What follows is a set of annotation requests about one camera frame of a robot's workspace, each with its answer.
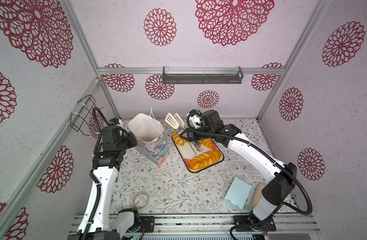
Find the white slotted tongs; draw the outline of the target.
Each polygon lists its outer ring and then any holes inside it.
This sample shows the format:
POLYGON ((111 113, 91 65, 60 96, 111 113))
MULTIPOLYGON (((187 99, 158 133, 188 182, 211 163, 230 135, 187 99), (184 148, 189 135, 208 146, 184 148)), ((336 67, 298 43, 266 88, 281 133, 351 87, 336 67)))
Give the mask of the white slotted tongs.
POLYGON ((179 133, 182 133, 185 130, 185 123, 178 113, 174 115, 168 113, 165 117, 165 122, 174 130, 178 130, 179 133))

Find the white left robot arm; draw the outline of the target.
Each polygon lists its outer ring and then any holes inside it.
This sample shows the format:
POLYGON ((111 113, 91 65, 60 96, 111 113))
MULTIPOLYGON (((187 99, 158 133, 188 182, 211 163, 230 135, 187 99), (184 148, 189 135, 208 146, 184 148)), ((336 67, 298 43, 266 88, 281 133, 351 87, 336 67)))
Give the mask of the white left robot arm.
POLYGON ((94 147, 93 180, 88 204, 77 234, 69 240, 121 240, 127 230, 139 227, 139 212, 136 208, 121 210, 112 224, 109 221, 113 187, 118 177, 125 152, 137 146, 136 137, 120 125, 106 126, 98 133, 94 147))

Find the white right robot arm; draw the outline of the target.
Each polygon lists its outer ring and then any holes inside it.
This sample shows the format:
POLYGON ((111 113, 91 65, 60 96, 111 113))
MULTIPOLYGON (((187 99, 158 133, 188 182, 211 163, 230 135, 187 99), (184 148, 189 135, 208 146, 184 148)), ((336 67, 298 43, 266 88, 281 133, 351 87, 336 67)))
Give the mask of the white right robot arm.
POLYGON ((186 122, 187 128, 180 134, 183 139, 189 142, 213 139, 242 156, 268 181, 261 191, 262 197, 253 207, 251 215, 254 221, 267 220, 283 205, 293 208, 284 200, 295 186, 300 187, 294 164, 285 164, 271 157, 253 144, 238 127, 233 124, 225 125, 215 110, 204 113, 192 110, 187 114, 186 122))

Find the floral paper gift bag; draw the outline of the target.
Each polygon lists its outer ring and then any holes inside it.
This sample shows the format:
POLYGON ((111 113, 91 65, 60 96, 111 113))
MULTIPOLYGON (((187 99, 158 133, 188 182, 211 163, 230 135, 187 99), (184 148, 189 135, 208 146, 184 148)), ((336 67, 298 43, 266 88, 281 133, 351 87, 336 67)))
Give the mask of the floral paper gift bag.
POLYGON ((165 129, 153 111, 148 115, 136 115, 128 122, 127 128, 135 135, 139 151, 157 166, 162 166, 169 157, 169 146, 165 129))

